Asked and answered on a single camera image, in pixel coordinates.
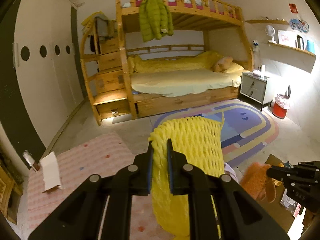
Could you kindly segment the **orange fuzzy cloth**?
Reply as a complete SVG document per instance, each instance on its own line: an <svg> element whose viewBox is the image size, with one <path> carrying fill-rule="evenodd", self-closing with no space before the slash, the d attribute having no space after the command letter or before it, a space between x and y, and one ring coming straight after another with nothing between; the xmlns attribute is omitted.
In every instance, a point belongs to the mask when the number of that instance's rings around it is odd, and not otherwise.
<svg viewBox="0 0 320 240"><path fill-rule="evenodd" d="M276 198L276 186L267 175L270 164L252 163L245 171L240 185L254 200L271 203Z"/></svg>

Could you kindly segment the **yellow foam fruit net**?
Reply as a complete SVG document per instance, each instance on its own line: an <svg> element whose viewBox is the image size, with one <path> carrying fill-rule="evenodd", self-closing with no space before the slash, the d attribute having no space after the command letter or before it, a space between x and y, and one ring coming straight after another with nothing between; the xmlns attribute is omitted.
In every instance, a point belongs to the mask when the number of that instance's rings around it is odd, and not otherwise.
<svg viewBox="0 0 320 240"><path fill-rule="evenodd" d="M187 164L185 175L199 168L209 176L224 174L221 130L225 120L200 116L171 119L163 122L149 136L152 141L153 168L151 198L153 213L161 228L174 239L190 239L188 196L174 196L168 181L167 140L176 152L183 153Z"/></svg>

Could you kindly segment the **colourful rainbow rug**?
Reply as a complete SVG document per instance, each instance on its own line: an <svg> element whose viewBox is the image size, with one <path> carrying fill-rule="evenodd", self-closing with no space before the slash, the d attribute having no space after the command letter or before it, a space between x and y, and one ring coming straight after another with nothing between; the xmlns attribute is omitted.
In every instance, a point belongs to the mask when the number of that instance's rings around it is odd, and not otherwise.
<svg viewBox="0 0 320 240"><path fill-rule="evenodd" d="M154 128L167 120L191 116L225 120L221 148L225 162L231 167L256 155L279 134L278 125L269 115L238 99L162 114L155 121Z"/></svg>

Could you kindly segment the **pink checkered mattress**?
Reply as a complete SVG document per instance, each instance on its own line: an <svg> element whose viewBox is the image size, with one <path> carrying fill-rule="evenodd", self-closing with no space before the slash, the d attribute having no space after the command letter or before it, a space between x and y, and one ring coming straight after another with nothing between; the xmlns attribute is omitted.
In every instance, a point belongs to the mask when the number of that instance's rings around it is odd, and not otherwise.
<svg viewBox="0 0 320 240"><path fill-rule="evenodd" d="M29 239L174 239L156 222L147 196L133 194L133 163L116 174L90 175Z"/></svg>

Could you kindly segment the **yellow bed sheet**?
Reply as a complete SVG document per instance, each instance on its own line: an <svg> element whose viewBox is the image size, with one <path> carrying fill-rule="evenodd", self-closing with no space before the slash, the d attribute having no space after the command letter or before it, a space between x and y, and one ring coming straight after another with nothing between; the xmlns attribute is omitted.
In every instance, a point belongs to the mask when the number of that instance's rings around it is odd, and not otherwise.
<svg viewBox="0 0 320 240"><path fill-rule="evenodd" d="M226 56L215 51L176 60L143 60L139 55L130 55L127 63L131 87L138 93L166 97L200 94L209 89L238 88L242 73L248 70L233 61L227 70L213 72L213 65L223 57Z"/></svg>

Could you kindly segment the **white bedside table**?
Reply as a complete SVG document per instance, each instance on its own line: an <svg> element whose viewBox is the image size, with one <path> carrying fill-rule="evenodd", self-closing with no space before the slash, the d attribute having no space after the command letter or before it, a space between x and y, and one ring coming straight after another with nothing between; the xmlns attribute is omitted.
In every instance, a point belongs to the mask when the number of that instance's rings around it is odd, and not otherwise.
<svg viewBox="0 0 320 240"><path fill-rule="evenodd" d="M240 94L261 105L260 111L265 106L271 106L275 94L274 81L270 77L259 77L253 72L242 73Z"/></svg>

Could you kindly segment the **plush toy on bed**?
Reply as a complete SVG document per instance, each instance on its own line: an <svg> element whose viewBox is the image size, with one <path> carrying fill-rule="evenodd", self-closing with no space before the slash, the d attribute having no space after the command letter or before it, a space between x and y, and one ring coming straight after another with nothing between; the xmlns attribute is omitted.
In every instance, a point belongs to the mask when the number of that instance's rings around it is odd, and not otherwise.
<svg viewBox="0 0 320 240"><path fill-rule="evenodd" d="M223 57L223 58L219 59L216 62L216 64L213 65L212 71L216 72L216 73L219 73L219 72L222 72L224 70L227 70L230 67L232 62L233 62L233 58L232 57L230 57L230 56Z"/></svg>

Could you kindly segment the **white spray bottle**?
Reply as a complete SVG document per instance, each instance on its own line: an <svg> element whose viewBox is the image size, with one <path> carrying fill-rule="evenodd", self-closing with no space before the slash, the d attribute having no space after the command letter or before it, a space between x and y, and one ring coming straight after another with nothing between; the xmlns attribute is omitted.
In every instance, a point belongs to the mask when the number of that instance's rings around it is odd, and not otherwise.
<svg viewBox="0 0 320 240"><path fill-rule="evenodd" d="M23 152L23 157L35 172L38 172L40 170L39 164L34 160L34 158L27 150Z"/></svg>

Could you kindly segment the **wooden bunk bed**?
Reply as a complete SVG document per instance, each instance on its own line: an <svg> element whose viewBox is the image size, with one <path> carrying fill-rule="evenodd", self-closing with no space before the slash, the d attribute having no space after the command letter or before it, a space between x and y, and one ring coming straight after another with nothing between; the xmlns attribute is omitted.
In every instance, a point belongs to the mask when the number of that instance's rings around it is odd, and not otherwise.
<svg viewBox="0 0 320 240"><path fill-rule="evenodd" d="M131 77L127 62L128 53L142 51L147 54L152 54L173 51L174 54L165 57L166 60L191 58L191 52L207 51L210 48L209 32L219 29L234 28L238 32L248 58L247 61L243 62L244 67L247 70L253 69L253 51L245 32L245 20L240 7L220 0L162 1L168 6L169 11L172 13L175 30L201 31L203 33L203 44L170 44L128 49L125 42L125 35L140 31L138 14L141 4L138 3L137 0L116 0L116 22L120 59L132 117L134 119L142 118L188 107L197 107L228 99L236 99L239 96L239 89L231 86L210 89L200 94L190 94L176 98L166 98L157 94L132 93Z"/></svg>

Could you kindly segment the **wooden cabinet with drawers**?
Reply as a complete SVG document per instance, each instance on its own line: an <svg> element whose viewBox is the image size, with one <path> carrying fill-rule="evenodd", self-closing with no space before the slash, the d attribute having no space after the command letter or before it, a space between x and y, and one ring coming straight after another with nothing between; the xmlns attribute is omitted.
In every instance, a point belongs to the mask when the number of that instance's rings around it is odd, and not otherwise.
<svg viewBox="0 0 320 240"><path fill-rule="evenodd" d="M1 167L1 212L10 222L17 225L17 214L23 190Z"/></svg>

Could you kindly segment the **white wardrobe with round holes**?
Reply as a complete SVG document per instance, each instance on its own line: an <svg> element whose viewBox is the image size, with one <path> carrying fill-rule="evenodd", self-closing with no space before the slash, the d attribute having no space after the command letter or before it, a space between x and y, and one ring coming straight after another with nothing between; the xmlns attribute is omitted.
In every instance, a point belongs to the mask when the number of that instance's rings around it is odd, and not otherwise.
<svg viewBox="0 0 320 240"><path fill-rule="evenodd" d="M76 9L14 0L1 18L1 125L19 158L39 161L84 99Z"/></svg>

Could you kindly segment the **small white desk fan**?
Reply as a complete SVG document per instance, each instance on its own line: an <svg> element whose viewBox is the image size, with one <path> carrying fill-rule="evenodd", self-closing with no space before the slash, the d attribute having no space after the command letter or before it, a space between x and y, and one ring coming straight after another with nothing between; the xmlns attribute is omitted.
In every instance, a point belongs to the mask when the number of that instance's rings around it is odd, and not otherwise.
<svg viewBox="0 0 320 240"><path fill-rule="evenodd" d="M268 40L268 43L276 44L276 41L274 39L274 35L276 33L276 30L274 29L274 27L271 25L267 25L265 27L265 32L270 37L270 39Z"/></svg>

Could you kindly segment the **green puffer jacket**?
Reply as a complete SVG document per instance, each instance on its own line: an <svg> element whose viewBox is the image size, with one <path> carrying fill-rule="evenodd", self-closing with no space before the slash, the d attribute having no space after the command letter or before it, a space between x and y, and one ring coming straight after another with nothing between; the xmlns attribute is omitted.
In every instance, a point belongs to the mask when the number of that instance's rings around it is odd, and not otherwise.
<svg viewBox="0 0 320 240"><path fill-rule="evenodd" d="M139 7L139 26L143 42L174 34L172 15L162 0L143 0Z"/></svg>

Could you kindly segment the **clothes on stair top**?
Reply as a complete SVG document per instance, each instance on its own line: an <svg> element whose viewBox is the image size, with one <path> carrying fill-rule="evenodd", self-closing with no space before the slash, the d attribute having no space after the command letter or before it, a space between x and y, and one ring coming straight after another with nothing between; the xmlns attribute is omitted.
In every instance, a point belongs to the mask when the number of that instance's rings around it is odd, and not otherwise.
<svg viewBox="0 0 320 240"><path fill-rule="evenodd" d="M102 11L98 11L88 16L81 22L82 32L85 34L95 25L97 36L100 41L106 41L114 37L114 22L110 20Z"/></svg>

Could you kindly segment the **curved wooden wall shelf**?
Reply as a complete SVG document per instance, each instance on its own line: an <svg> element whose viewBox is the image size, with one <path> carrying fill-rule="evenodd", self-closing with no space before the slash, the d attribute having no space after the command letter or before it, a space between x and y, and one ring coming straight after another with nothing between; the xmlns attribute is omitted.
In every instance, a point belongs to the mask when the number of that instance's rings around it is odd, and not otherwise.
<svg viewBox="0 0 320 240"><path fill-rule="evenodd" d="M307 50L275 43L265 44L263 53L269 59L291 65L308 73L312 72L316 61L316 55Z"/></svg>

